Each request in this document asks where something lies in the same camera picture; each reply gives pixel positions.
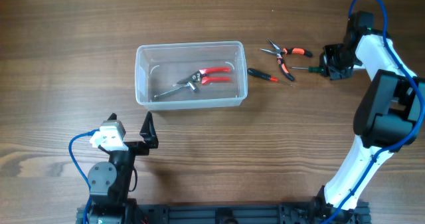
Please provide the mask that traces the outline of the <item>red handled snips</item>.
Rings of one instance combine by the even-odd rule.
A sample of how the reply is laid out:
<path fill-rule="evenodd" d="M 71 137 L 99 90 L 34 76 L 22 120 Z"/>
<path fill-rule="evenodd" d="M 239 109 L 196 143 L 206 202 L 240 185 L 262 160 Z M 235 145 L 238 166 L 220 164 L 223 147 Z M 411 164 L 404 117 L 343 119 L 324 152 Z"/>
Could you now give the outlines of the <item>red handled snips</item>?
<path fill-rule="evenodd" d="M 210 67 L 210 68 L 201 68 L 195 73 L 189 75 L 182 80 L 179 80 L 177 84 L 185 84 L 186 82 L 199 82 L 202 85 L 206 85 L 212 82 L 230 82 L 231 78 L 227 76 L 211 76 L 212 73 L 230 73 L 230 68 L 220 66 L 220 67 Z"/>

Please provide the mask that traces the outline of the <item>silver L-shaped socket wrench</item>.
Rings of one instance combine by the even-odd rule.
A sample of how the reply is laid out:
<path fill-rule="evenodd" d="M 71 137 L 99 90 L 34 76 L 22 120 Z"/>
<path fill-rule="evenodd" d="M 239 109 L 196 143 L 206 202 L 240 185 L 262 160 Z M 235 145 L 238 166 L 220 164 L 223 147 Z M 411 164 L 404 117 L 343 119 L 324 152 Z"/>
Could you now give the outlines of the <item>silver L-shaped socket wrench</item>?
<path fill-rule="evenodd" d="M 162 98 L 163 96 L 167 96 L 169 94 L 176 93 L 177 91 L 180 91 L 180 90 L 182 90 L 184 88 L 188 88 L 191 92 L 197 92 L 199 90 L 198 87 L 196 86 L 196 84 L 194 82 L 189 81 L 189 82 L 186 82 L 185 84 L 181 85 L 178 88 L 174 88 L 172 90 L 169 90 L 169 91 L 164 92 L 164 93 L 161 93 L 161 94 L 156 94 L 153 97 L 153 99 L 154 100 L 157 100 L 158 98 Z"/>

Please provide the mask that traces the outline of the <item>black red precision screwdriver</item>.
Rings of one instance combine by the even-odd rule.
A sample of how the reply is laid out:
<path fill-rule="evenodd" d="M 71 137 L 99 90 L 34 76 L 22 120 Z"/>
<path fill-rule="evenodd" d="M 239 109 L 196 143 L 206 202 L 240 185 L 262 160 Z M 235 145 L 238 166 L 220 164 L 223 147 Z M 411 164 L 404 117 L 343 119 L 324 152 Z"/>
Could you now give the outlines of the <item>black red precision screwdriver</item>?
<path fill-rule="evenodd" d="M 270 82 L 277 82 L 277 83 L 281 83 L 281 84 L 289 84 L 287 82 L 284 82 L 282 80 L 277 79 L 276 77 L 274 77 L 270 74 L 266 74 L 265 72 L 256 70 L 255 68 L 248 68 L 247 73 L 250 76 L 253 76 L 253 77 L 256 77 L 256 78 L 261 78 L 262 80 L 267 80 L 267 81 L 270 81 Z"/>

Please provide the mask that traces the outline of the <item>green handled screwdriver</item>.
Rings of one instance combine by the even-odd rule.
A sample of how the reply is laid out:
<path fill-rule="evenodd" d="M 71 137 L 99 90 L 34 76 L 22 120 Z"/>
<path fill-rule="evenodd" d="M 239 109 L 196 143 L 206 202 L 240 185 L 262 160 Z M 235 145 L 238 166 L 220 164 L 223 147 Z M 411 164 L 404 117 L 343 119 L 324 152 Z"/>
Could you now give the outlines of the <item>green handled screwdriver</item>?
<path fill-rule="evenodd" d="M 320 73 L 323 74 L 325 72 L 325 70 L 321 67 L 314 67 L 314 66 L 309 66 L 309 67 L 292 67 L 293 69 L 300 69 L 300 70 L 307 70 L 308 72 L 312 72 L 312 73 Z"/>

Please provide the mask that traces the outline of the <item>orange black needle-nose pliers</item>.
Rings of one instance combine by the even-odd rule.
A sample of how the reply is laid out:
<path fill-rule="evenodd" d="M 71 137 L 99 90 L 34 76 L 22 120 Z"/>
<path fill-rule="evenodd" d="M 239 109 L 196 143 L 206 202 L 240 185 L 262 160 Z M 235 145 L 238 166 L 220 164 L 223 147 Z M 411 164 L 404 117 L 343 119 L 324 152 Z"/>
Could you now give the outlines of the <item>orange black needle-nose pliers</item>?
<path fill-rule="evenodd" d="M 261 49 L 261 51 L 276 55 L 278 66 L 283 73 L 283 75 L 289 80 L 294 81 L 295 78 L 292 76 L 292 74 L 289 72 L 285 60 L 283 58 L 284 55 L 303 55 L 306 57 L 311 58 L 313 56 L 312 52 L 301 49 L 301 48 L 284 48 L 281 49 L 277 44 L 275 44 L 271 39 L 268 39 L 269 43 L 273 46 L 274 50 L 268 50 L 268 49 Z"/>

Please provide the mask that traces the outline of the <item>clear plastic container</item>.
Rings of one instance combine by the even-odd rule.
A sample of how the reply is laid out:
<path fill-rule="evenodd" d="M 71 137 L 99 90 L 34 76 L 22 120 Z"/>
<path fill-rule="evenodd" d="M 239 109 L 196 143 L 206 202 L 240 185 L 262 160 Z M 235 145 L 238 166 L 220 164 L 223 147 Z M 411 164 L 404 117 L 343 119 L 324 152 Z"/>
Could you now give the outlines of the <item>clear plastic container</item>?
<path fill-rule="evenodd" d="M 135 99 L 148 110 L 239 106 L 248 96 L 239 41 L 142 45 L 135 58 Z"/>

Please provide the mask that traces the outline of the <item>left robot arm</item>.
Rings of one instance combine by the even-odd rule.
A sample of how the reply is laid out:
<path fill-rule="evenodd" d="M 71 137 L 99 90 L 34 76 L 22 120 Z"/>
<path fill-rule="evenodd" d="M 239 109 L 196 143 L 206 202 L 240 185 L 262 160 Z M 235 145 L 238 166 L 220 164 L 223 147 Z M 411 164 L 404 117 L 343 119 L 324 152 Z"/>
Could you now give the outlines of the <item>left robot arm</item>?
<path fill-rule="evenodd" d="M 142 141 L 124 141 L 126 134 L 121 121 L 115 113 L 102 122 L 97 130 L 80 134 L 73 141 L 89 136 L 90 143 L 108 154 L 108 161 L 98 162 L 84 174 L 77 170 L 88 184 L 89 198 L 86 204 L 77 209 L 76 223 L 148 223 L 147 215 L 130 192 L 137 187 L 138 174 L 134 166 L 137 156 L 147 156 L 151 149 L 158 148 L 159 140 L 155 132 L 152 113 L 146 114 L 139 135 Z"/>

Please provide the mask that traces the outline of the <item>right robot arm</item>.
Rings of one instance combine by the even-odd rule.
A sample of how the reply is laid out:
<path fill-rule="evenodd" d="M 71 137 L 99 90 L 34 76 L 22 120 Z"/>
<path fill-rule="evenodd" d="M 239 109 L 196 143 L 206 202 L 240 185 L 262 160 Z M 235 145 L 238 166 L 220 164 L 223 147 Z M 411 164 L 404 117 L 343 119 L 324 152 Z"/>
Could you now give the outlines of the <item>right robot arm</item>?
<path fill-rule="evenodd" d="M 409 70 L 395 53 L 385 31 L 373 27 L 373 14 L 349 15 L 344 41 L 326 45 L 320 55 L 321 75 L 341 80 L 365 69 L 371 79 L 353 119 L 355 138 L 335 176 L 311 200 L 312 223 L 349 223 L 359 196 L 377 170 L 394 153 L 396 145 L 411 144 L 424 116 L 424 79 Z"/>

